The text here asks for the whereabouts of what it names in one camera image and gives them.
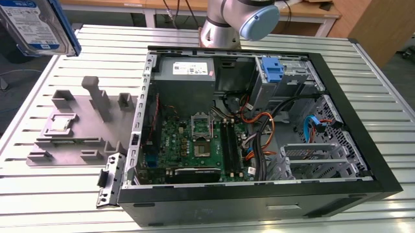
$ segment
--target metal bracket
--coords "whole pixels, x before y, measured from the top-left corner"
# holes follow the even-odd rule
[[[207,123],[207,131],[196,132],[196,121],[205,121]],[[209,115],[204,113],[196,113],[196,115],[191,116],[191,127],[192,127],[192,140],[196,141],[197,138],[203,137],[207,141],[213,137],[212,132],[209,130]]]
[[[105,168],[99,174],[97,186],[100,186],[96,208],[119,207],[117,194],[121,188],[125,155],[115,153],[108,157]]]

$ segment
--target wooden desk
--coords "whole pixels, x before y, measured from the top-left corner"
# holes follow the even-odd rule
[[[147,27],[155,28],[155,15],[165,14],[163,0],[60,0],[63,9],[79,11],[105,11],[141,13],[145,15]],[[175,13],[177,0],[165,0],[165,3]],[[193,14],[207,16],[208,0],[188,0]],[[317,23],[319,28],[315,36],[327,36],[335,20],[341,17],[340,12],[332,6],[329,11],[319,8],[317,3],[300,2],[291,6],[291,21],[301,23]],[[185,1],[180,1],[179,15],[191,15]],[[280,11],[280,21],[288,20],[288,8]]]

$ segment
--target white label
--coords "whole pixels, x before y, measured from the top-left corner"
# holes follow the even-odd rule
[[[248,167],[248,174],[255,175],[255,167]]]
[[[136,6],[136,7],[141,7],[141,4],[132,4],[132,3],[124,3],[124,6]]]
[[[35,2],[3,0],[0,7],[29,45],[45,50],[59,48],[51,27],[40,20],[40,10]]]
[[[252,111],[252,109],[253,109],[253,106],[252,105],[249,105],[249,103],[247,103],[245,104],[245,107]]]
[[[175,62],[173,74],[208,75],[208,64],[205,62]]]

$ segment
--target hard drive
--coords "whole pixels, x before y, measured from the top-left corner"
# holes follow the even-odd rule
[[[0,20],[24,55],[79,55],[81,47],[59,1],[0,0]]]

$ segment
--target slotted work surface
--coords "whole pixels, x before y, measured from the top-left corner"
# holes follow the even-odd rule
[[[97,175],[101,167],[31,169],[25,158],[47,123],[56,90],[88,95],[84,76],[100,78],[108,96],[141,92],[141,73],[148,45],[199,45],[197,31],[84,25],[77,32],[83,46],[79,57],[53,57],[16,118],[1,138],[0,231],[111,232],[141,230],[120,209],[96,210]],[[367,58],[345,39],[271,35],[263,40],[241,40],[243,49],[320,53],[353,109],[363,121],[403,192],[386,200],[367,202],[331,218],[267,222],[223,223],[223,232],[276,228],[297,232],[412,232],[415,223],[415,124],[414,116],[388,82],[367,63]],[[211,225],[191,226],[209,228]],[[183,226],[181,232],[195,232]]]

